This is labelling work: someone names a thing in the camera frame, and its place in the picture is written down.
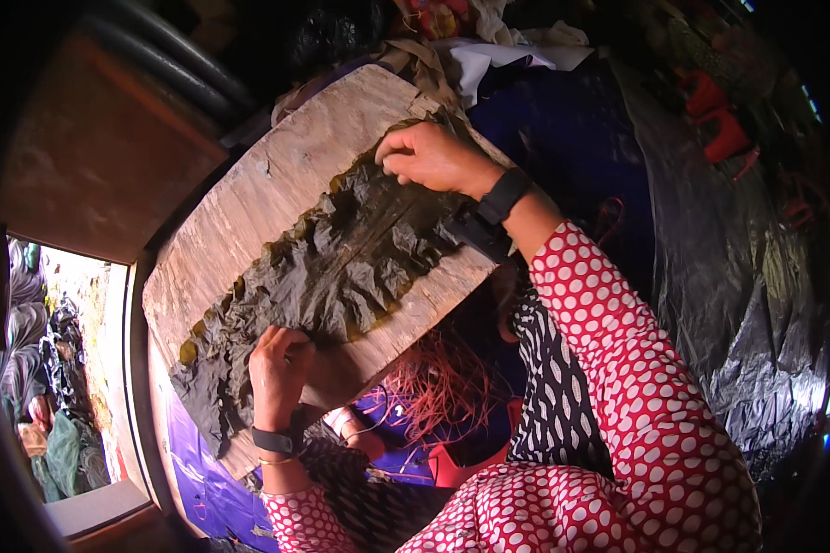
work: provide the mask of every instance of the foot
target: foot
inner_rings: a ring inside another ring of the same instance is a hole
[[[384,455],[384,442],[375,432],[364,432],[365,426],[356,418],[350,407],[339,407],[330,411],[323,415],[323,420],[349,448],[363,451],[370,463]]]

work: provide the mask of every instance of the red and white polka dot top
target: red and white polka dot top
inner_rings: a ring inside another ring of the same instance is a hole
[[[530,277],[587,376],[615,481],[575,466],[493,465],[399,551],[756,551],[759,501],[652,311],[573,223]],[[263,495],[283,551],[354,551],[319,487]]]

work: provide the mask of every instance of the rusty metal surface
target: rusty metal surface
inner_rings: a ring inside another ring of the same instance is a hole
[[[4,162],[12,235],[132,263],[221,161],[214,123],[89,38],[67,39],[24,105]]]

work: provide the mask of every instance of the woman's left hand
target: woman's left hand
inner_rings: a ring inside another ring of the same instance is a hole
[[[249,356],[255,428],[285,430],[301,398],[316,346],[300,330],[270,326]]]

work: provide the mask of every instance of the wood grain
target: wood grain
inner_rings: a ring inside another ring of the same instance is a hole
[[[145,284],[143,307],[156,346],[176,360],[203,312],[302,212],[328,191],[387,128],[439,109],[396,75],[366,65],[316,94],[247,152],[208,193],[160,251]],[[472,136],[498,163],[512,162]],[[399,311],[359,341],[323,352],[302,402],[325,412],[347,404],[383,378],[383,369],[439,322],[494,269],[464,247],[417,280]],[[248,431],[222,459],[234,478],[257,466]]]

